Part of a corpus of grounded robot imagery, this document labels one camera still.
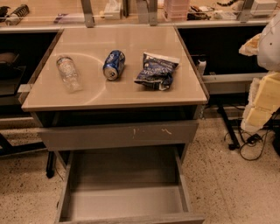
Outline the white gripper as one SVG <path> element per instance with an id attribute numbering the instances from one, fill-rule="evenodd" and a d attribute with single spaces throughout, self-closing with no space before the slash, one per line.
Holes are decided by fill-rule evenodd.
<path id="1" fill-rule="evenodd" d="M 245 56 L 257 55 L 257 63 L 268 72 L 261 79 L 254 78 L 250 84 L 248 104 L 241 121 L 241 128 L 257 132 L 280 108 L 280 13 L 239 49 Z"/>

